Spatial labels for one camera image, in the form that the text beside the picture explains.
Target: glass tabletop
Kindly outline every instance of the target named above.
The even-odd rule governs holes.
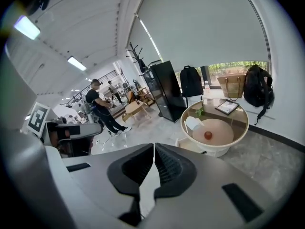
[[[240,105],[229,114],[216,109],[221,105],[226,111],[235,105],[226,101],[204,99],[189,106],[181,116],[181,127],[188,138],[209,146],[225,146],[242,138],[249,127],[247,113]]]

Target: white ceiling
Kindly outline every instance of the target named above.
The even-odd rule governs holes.
[[[29,18],[41,33],[30,40],[15,29],[7,46],[10,59],[37,95],[61,99],[77,79],[85,79],[103,62],[117,55],[121,0],[50,0],[45,11]],[[74,56],[85,72],[67,63]]]

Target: railing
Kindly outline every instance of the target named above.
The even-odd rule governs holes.
[[[113,78],[117,77],[118,74],[117,72],[114,70],[114,71],[111,71],[110,73],[102,76],[101,78],[99,78],[99,82],[101,84],[104,84],[104,83],[108,83],[108,81],[112,80]],[[87,92],[89,91],[90,89],[90,85],[86,86],[84,89],[82,89],[79,93],[77,93],[76,95],[74,95],[72,97],[72,99],[70,101],[68,101],[67,103],[64,103],[64,104],[61,104],[61,105],[65,105],[66,107],[69,107],[71,108],[72,106],[74,106],[76,103],[78,103],[80,100],[81,100],[81,97],[83,95],[86,95]]]

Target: black cap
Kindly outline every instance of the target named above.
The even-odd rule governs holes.
[[[91,82],[91,84],[93,84],[93,83],[98,83],[99,85],[101,85],[101,83],[99,82],[98,79],[93,79],[92,82]]]

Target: black refrigerator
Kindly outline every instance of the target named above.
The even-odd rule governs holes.
[[[143,73],[162,117],[176,122],[186,110],[178,81],[170,61],[153,65]]]

